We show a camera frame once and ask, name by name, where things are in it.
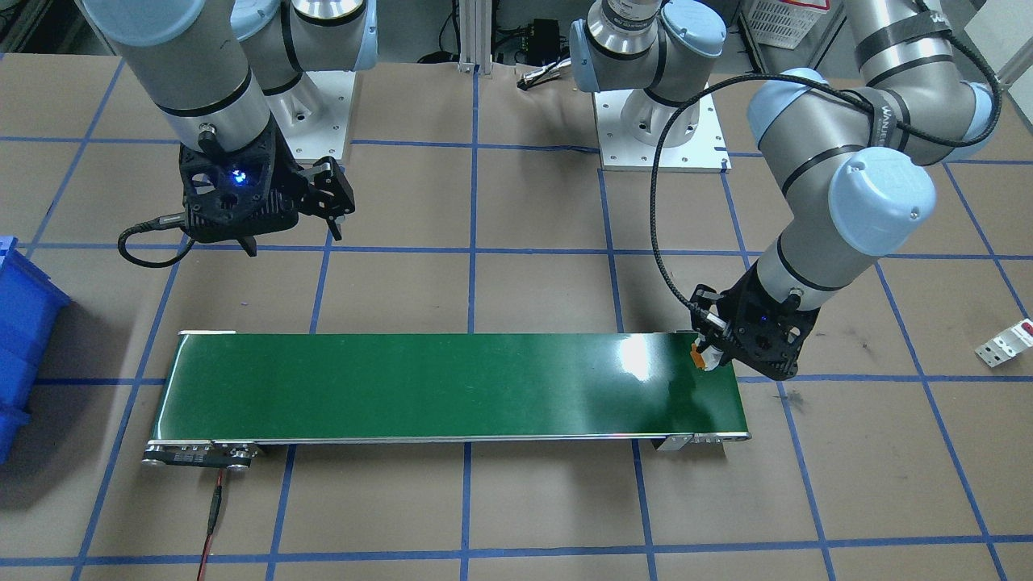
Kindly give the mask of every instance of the white mounting plate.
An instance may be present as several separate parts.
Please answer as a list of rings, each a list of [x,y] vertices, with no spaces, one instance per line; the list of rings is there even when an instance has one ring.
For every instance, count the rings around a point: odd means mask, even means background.
[[[319,88],[319,94],[326,103],[326,111],[299,124],[295,129],[301,129],[302,132],[284,134],[287,145],[299,161],[315,161],[327,155],[341,159],[344,156],[344,144],[348,140],[348,120],[351,119],[355,73],[328,70],[308,74]]]
[[[646,145],[622,130],[621,110],[631,91],[595,93],[595,125],[599,133],[602,169],[615,172],[649,172],[653,169],[656,147]],[[719,173],[731,169],[725,150],[724,133],[714,111],[714,100],[707,95],[699,100],[699,123],[689,142],[664,148],[660,155],[661,172]]]

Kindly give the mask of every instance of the conveyor belt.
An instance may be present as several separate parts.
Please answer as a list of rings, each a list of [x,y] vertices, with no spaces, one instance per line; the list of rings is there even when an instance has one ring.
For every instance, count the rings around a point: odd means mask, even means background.
[[[747,439],[731,367],[693,334],[185,333],[145,458],[249,463],[260,445]]]

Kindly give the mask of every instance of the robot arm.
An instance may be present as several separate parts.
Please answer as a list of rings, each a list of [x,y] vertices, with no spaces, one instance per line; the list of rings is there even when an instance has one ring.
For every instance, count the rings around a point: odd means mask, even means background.
[[[728,290],[700,285],[692,303],[701,333],[697,363],[740,359],[765,375],[796,373],[796,359],[822,304],[878,258],[904,244],[933,213],[936,192],[918,165],[964,157],[897,129],[897,121],[962,144],[984,135],[996,95],[962,82],[949,29],[938,11],[911,0],[847,3],[857,64],[867,86],[854,93],[874,114],[793,83],[766,83],[749,105],[758,147],[793,212],[792,222]],[[824,83],[816,71],[787,74]],[[725,324],[702,316],[717,307]]]
[[[372,66],[375,0],[238,4],[83,2],[182,143],[184,210],[123,233],[119,249],[134,264],[169,266],[194,241],[237,240],[254,255],[254,236],[292,227],[299,213],[324,218],[340,240],[338,220],[354,211],[338,162],[324,157],[303,169],[267,97],[302,86],[305,70]],[[327,47],[333,50],[319,50]],[[188,248],[171,261],[147,263],[126,250],[129,236],[171,227],[189,237]]]
[[[570,68],[582,91],[634,89],[622,124],[655,146],[678,105],[707,85],[726,34],[721,18],[694,0],[596,0],[570,27]],[[698,122],[696,104],[677,118],[664,147],[688,142]]]

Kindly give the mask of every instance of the blue storage bin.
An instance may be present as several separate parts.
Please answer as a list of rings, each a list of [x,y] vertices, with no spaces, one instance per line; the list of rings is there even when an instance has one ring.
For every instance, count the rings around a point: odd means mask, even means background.
[[[29,421],[23,408],[39,360],[58,310],[70,302],[15,244],[14,237],[0,237],[0,463]]]

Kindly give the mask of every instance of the light blue joint cap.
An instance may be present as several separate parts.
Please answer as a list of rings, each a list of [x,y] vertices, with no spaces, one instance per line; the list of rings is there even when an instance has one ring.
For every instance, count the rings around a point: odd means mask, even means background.
[[[869,256],[885,256],[933,215],[936,186],[903,153],[870,147],[840,165],[828,188],[836,230]]]
[[[112,40],[156,47],[190,28],[205,8],[205,0],[84,0],[83,7]]]
[[[570,68],[573,69],[574,83],[586,93],[599,92],[599,80],[595,75],[595,64],[592,62],[592,47],[585,36],[585,21],[574,21],[570,25]]]
[[[828,82],[813,68],[790,68],[782,72],[790,77],[803,77],[811,81],[817,81],[827,85]],[[750,99],[749,106],[746,108],[746,119],[750,122],[750,130],[753,131],[753,139],[757,145],[763,139],[764,132],[772,126],[775,119],[788,109],[792,101],[801,95],[810,91],[807,85],[799,85],[787,81],[769,81],[761,85],[757,93]]]
[[[968,141],[977,137],[987,128],[987,124],[990,123],[990,115],[994,111],[994,97],[990,92],[990,88],[981,83],[970,83],[968,81],[963,81],[962,83],[968,85],[975,95],[975,112],[972,114],[972,123],[969,124],[968,131],[965,131],[965,136],[962,137],[962,141]],[[996,127],[994,128],[994,132],[988,135],[985,140],[975,145],[960,147],[951,151],[950,155],[943,158],[943,161],[957,161],[975,155],[979,150],[987,147],[990,140],[994,139],[995,133],[997,133]]]
[[[710,6],[695,0],[671,0],[661,14],[671,38],[705,57],[721,56],[728,29]]]
[[[280,2],[278,0],[237,0],[233,12],[229,14],[229,26],[241,42],[251,38],[274,18]]]
[[[366,30],[358,45],[358,57],[351,70],[369,70],[377,65],[377,0],[366,0]]]

